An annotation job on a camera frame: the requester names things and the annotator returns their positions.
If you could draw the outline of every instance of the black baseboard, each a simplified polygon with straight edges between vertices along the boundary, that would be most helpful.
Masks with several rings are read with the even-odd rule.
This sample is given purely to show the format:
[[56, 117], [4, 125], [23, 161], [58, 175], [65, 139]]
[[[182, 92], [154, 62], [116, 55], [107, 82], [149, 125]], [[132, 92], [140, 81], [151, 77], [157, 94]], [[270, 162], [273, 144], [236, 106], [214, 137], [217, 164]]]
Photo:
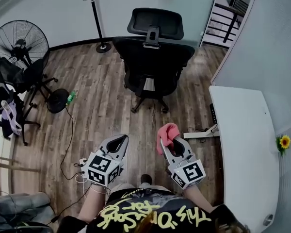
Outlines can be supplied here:
[[[104, 42], [108, 42], [108, 41], [112, 41], [112, 39], [113, 39], [113, 37], [106, 37], [106, 38], [103, 38], [103, 41]], [[54, 51], [54, 50], [58, 50], [58, 49], [65, 49], [65, 48], [75, 47], [75, 46], [84, 45], [84, 44], [93, 44], [93, 43], [97, 43], [97, 42], [100, 42], [99, 38], [71, 42], [71, 43], [67, 43], [67, 44], [63, 44], [63, 45], [59, 45], [59, 46], [55, 46], [55, 47], [49, 48], [49, 50], [50, 51]]]
[[221, 47], [221, 48], [224, 48], [224, 49], [229, 49], [229, 47], [227, 47], [227, 46], [221, 46], [219, 44], [211, 43], [211, 42], [208, 42], [208, 41], [203, 41], [203, 44], [212, 45], [212, 46], [216, 46], [216, 47]]

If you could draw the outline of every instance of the wrist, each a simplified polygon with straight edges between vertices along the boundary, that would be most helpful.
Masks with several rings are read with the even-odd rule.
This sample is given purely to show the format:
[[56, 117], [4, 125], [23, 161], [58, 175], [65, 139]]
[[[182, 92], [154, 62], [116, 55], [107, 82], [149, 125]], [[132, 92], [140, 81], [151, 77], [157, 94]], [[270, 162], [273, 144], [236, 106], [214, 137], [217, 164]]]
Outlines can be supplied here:
[[91, 183], [90, 190], [98, 193], [106, 193], [106, 188], [99, 184]]

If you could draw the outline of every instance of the power cord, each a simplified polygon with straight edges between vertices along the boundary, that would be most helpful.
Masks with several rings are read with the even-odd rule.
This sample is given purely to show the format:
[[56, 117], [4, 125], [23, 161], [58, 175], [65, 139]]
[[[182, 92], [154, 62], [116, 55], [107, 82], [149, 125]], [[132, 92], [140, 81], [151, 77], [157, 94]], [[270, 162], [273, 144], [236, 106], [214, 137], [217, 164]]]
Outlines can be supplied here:
[[[77, 181], [77, 177], [78, 176], [81, 176], [82, 177], [82, 179], [83, 179], [83, 181], [81, 182], [81, 181]], [[83, 194], [84, 194], [84, 197], [86, 198], [86, 195], [85, 195], [85, 183], [88, 181], [88, 179], [86, 179], [86, 180], [84, 180], [84, 177], [83, 177], [83, 175], [81, 175], [81, 174], [78, 174], [76, 177], [74, 177], [74, 179], [76, 180], [76, 182], [77, 183], [81, 183], [81, 184], [83, 184]]]
[[[196, 127], [189, 127], [188, 128], [188, 131], [189, 131], [189, 129], [194, 129], [194, 133], [196, 133], [196, 131], [199, 131], [199, 132], [206, 132], [208, 129], [199, 129], [199, 128], [196, 128]], [[204, 143], [204, 142], [206, 142], [206, 139], [205, 138], [202, 138], [199, 142], [200, 143]]]
[[54, 217], [47, 225], [49, 225], [50, 223], [54, 223], [54, 222], [56, 222], [58, 219], [59, 219], [59, 217], [60, 217], [60, 215], [66, 210], [66, 209], [68, 209], [68, 208], [70, 208], [72, 205], [74, 205], [74, 204], [76, 204], [76, 203], [78, 203], [84, 196], [85, 196], [85, 194], [88, 192], [88, 190], [89, 190], [89, 188], [87, 188], [87, 190], [86, 190], [86, 192], [83, 194], [83, 196], [82, 197], [80, 197], [76, 202], [74, 202], [74, 203], [72, 203], [71, 205], [69, 205], [69, 206], [67, 206], [66, 208], [64, 208], [56, 217]]
[[64, 161], [65, 161], [65, 158], [66, 158], [66, 156], [67, 156], [67, 153], [68, 153], [68, 150], [69, 150], [69, 148], [70, 148], [70, 145], [71, 145], [71, 142], [72, 142], [72, 138], [73, 138], [73, 117], [72, 117], [72, 115], [69, 113], [67, 107], [65, 107], [65, 109], [66, 109], [68, 115], [70, 116], [70, 118], [72, 119], [72, 124], [71, 124], [71, 138], [70, 138], [69, 146], [68, 146], [68, 148], [66, 149], [65, 156], [64, 156], [62, 162], [60, 163], [60, 170], [61, 170], [63, 176], [65, 177], [65, 179], [69, 181], [69, 180], [73, 179], [74, 176], [76, 176], [77, 174], [80, 174], [80, 173], [82, 173], [82, 172], [77, 172], [77, 173], [75, 173], [71, 178], [67, 178], [67, 176], [64, 174], [64, 171], [63, 171], [63, 168], [62, 168], [62, 165], [63, 165], [63, 163], [64, 163]]

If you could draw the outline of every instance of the white desk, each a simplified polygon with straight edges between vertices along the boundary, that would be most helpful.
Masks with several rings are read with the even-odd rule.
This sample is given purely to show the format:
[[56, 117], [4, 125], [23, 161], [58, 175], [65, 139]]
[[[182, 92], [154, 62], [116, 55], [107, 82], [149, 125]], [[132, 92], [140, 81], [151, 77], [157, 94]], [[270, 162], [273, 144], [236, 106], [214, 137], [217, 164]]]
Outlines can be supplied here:
[[209, 91], [222, 147], [224, 202], [252, 233], [260, 233], [267, 228], [264, 219], [275, 216], [279, 192], [278, 150], [267, 104], [260, 91], [219, 86]]

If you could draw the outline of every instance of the fan guard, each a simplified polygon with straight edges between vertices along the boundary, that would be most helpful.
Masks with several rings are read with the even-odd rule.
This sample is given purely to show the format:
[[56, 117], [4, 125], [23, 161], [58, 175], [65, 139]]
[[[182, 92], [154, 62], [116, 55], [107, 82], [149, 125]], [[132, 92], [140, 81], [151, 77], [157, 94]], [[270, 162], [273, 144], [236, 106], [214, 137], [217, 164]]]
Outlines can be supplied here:
[[10, 21], [0, 27], [0, 57], [21, 69], [43, 59], [45, 68], [49, 60], [49, 43], [35, 24], [24, 20]]

